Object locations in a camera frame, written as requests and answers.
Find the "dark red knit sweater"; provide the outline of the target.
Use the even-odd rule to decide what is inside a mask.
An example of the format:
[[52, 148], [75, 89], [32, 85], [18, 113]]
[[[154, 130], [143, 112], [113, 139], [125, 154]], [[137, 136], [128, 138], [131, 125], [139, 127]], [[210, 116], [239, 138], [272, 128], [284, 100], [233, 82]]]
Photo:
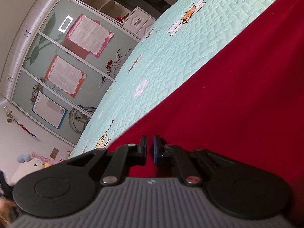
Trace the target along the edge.
[[109, 150], [142, 135], [281, 176], [303, 227], [303, 0], [276, 0]]

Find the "blue-framed paper poster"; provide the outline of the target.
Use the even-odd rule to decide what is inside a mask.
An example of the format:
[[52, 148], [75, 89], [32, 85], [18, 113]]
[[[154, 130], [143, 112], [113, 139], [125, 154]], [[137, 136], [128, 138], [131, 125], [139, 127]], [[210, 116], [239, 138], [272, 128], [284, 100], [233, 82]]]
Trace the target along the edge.
[[32, 111], [56, 129], [60, 129], [67, 109], [60, 106], [42, 92], [38, 92]]

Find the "white Hello Kitty plush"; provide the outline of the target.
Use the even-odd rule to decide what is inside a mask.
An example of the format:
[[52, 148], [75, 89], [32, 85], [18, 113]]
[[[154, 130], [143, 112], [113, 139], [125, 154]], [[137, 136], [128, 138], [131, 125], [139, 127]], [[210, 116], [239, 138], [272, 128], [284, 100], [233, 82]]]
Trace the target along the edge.
[[29, 154], [20, 154], [17, 157], [20, 166], [11, 177], [11, 184], [15, 185], [21, 178], [35, 171], [51, 166], [49, 162], [44, 162], [39, 158], [32, 158]]

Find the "orange-framed paper poster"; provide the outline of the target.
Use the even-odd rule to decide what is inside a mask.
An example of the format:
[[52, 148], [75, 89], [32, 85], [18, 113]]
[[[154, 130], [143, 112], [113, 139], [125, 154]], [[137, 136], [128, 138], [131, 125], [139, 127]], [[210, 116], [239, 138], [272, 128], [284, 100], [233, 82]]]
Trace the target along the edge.
[[87, 74], [55, 55], [45, 74], [45, 79], [66, 94], [75, 98]]

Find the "grey sliding-door wardrobe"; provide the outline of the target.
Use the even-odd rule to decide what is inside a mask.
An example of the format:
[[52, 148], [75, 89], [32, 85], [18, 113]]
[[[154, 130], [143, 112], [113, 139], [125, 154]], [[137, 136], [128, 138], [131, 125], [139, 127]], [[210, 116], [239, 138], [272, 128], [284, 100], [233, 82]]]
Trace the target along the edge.
[[[114, 33], [99, 58], [65, 38], [84, 14]], [[76, 146], [105, 93], [141, 39], [77, 0], [36, 0], [20, 27], [1, 76], [1, 94], [58, 138]], [[45, 79], [55, 55], [87, 74], [75, 98]], [[32, 111], [38, 92], [67, 109], [60, 129]]]

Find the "pink-framed paper poster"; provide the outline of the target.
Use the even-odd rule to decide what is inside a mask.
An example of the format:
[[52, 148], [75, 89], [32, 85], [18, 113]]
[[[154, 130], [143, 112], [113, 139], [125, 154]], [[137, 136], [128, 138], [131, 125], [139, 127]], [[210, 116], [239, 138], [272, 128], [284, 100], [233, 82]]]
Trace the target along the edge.
[[81, 14], [69, 29], [65, 38], [99, 58], [113, 36], [114, 33], [101, 26], [99, 21]]

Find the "white drawer cabinet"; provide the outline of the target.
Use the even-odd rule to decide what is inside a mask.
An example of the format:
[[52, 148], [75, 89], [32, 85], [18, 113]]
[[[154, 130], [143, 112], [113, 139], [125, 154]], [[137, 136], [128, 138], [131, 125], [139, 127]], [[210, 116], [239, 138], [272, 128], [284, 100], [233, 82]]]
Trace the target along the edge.
[[149, 32], [155, 21], [154, 17], [137, 6], [123, 22], [122, 27], [137, 38], [142, 39]]

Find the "light green quilted bedspread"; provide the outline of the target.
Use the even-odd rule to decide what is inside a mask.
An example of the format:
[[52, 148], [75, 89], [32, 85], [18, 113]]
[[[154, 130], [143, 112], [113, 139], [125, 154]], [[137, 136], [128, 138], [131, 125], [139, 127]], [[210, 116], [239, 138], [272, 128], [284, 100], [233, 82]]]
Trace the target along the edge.
[[178, 0], [135, 47], [71, 153], [107, 148], [276, 0]]

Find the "hanging wall ornament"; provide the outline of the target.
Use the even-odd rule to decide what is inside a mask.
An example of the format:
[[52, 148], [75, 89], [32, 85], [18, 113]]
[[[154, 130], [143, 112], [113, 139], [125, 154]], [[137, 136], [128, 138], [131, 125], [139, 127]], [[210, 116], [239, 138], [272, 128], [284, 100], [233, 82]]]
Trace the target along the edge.
[[26, 131], [29, 135], [31, 135], [32, 137], [36, 137], [36, 135], [34, 135], [33, 133], [31, 133], [24, 125], [22, 125], [21, 123], [19, 123], [14, 116], [12, 115], [12, 111], [7, 107], [4, 106], [4, 112], [6, 114], [7, 117], [7, 123], [16, 123], [21, 129], [23, 129], [24, 131]]

